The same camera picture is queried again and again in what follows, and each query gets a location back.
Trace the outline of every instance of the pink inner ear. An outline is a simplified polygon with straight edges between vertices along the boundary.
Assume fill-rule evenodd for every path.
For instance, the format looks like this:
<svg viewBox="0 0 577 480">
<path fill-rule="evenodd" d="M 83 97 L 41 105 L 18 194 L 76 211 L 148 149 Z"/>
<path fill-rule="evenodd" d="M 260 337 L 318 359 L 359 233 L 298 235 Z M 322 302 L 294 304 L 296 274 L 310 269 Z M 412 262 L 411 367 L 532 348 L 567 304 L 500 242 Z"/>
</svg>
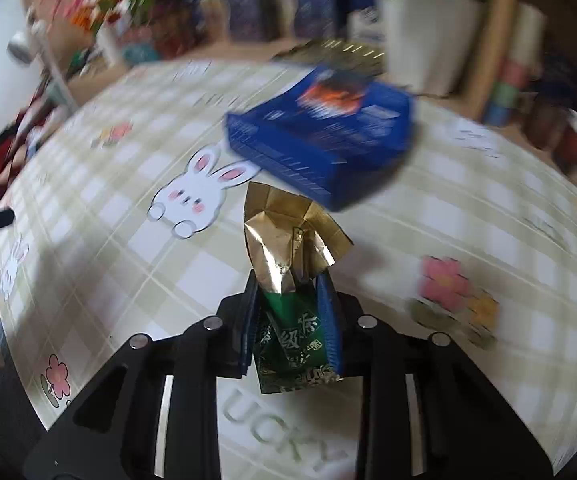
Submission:
<svg viewBox="0 0 577 480">
<path fill-rule="evenodd" d="M 229 170 L 225 174 L 223 174 L 218 180 L 220 182 L 226 182 L 227 180 L 233 180 L 237 178 L 241 174 L 244 173 L 244 168 L 235 168 L 235 170 Z"/>
<path fill-rule="evenodd" d="M 195 164 L 195 171 L 202 171 L 204 168 L 206 168 L 209 160 L 210 157 L 208 155 L 203 155 L 202 158 L 198 160 L 197 164 Z"/>
</svg>

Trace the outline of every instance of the metal screw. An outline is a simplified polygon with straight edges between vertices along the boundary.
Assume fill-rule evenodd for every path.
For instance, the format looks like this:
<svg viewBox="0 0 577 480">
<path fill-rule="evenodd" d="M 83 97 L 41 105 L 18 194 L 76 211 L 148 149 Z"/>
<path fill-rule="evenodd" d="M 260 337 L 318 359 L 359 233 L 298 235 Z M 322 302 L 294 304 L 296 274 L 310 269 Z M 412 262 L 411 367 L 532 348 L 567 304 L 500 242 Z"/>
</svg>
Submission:
<svg viewBox="0 0 577 480">
<path fill-rule="evenodd" d="M 360 316 L 358 317 L 358 325 L 362 328 L 375 328 L 377 326 L 377 319 L 373 316 Z"/>
<path fill-rule="evenodd" d="M 144 348 L 148 345 L 148 336 L 146 334 L 136 334 L 128 340 L 128 344 L 131 348 L 136 350 Z"/>
<path fill-rule="evenodd" d="M 217 316 L 207 317 L 204 320 L 204 328 L 206 330 L 218 330 L 218 329 L 222 328 L 223 324 L 224 324 L 224 321 L 222 321 Z"/>
<path fill-rule="evenodd" d="M 431 341 L 435 346 L 449 346 L 451 344 L 451 338 L 443 332 L 436 332 L 431 336 Z"/>
</svg>

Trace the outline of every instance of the tablecloth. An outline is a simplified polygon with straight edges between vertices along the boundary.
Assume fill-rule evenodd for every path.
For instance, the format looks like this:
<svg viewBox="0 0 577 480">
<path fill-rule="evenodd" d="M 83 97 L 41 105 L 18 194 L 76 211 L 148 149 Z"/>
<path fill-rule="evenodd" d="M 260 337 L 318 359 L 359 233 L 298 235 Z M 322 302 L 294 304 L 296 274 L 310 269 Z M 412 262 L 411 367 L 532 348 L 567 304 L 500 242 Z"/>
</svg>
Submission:
<svg viewBox="0 0 577 480">
<path fill-rule="evenodd" d="M 243 290 L 245 183 L 225 189 L 213 224 L 186 239 L 147 211 L 201 148 L 220 153 L 213 171 L 238 161 L 224 141 L 227 110 L 264 102 L 307 71 L 215 60 L 136 68 L 71 118 L 12 185 L 4 203 L 17 220 L 0 232 L 0 312 L 46 427 L 129 336 L 179 334 Z M 447 110 L 417 101 L 415 121 L 414 148 L 393 182 L 334 214 L 355 242 L 333 266 L 334 282 L 400 332 L 427 336 L 406 310 L 421 259 L 459 260 L 501 317 L 493 349 L 457 341 L 557 470 L 577 450 L 577 188 Z M 254 180 L 290 189 L 265 172 Z M 226 477 L 345 478 L 360 388 L 344 380 L 261 396 L 254 367 L 245 380 L 219 380 Z"/>
</svg>

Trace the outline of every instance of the cartoon bunny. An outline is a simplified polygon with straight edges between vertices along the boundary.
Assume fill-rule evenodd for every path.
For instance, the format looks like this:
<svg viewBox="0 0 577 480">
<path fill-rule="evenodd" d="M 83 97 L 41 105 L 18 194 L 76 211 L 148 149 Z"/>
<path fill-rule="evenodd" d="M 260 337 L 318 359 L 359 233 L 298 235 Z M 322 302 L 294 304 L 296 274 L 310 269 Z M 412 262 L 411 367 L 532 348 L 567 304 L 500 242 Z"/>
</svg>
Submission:
<svg viewBox="0 0 577 480">
<path fill-rule="evenodd" d="M 185 173 L 176 176 L 153 197 L 148 218 L 165 218 L 174 224 L 172 233 L 178 238 L 190 238 L 217 218 L 229 187 L 251 180 L 260 168 L 242 160 L 211 173 L 217 164 L 220 149 L 204 146 L 188 162 Z"/>
<path fill-rule="evenodd" d="M 6 262 L 4 270 L 2 271 L 2 277 L 0 280 L 0 289 L 4 295 L 4 299 L 8 301 L 11 293 L 12 287 L 15 284 L 15 277 L 17 276 L 17 268 L 19 264 L 24 260 L 28 254 L 28 244 L 22 244 L 22 237 L 20 236 L 15 242 L 15 246 L 12 249 L 11 257 Z"/>
</svg>

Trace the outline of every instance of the red cup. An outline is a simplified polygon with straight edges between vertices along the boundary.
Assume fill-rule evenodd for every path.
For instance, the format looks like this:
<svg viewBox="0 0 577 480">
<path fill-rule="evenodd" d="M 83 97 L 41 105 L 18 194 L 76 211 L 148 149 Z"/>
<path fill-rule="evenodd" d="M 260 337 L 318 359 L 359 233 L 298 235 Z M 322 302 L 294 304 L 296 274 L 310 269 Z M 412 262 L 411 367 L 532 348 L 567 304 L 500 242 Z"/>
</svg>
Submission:
<svg viewBox="0 0 577 480">
<path fill-rule="evenodd" d="M 562 139 L 553 150 L 553 162 L 564 174 L 571 173 L 571 170 L 577 166 L 577 112 L 574 110 L 570 111 Z"/>
</svg>

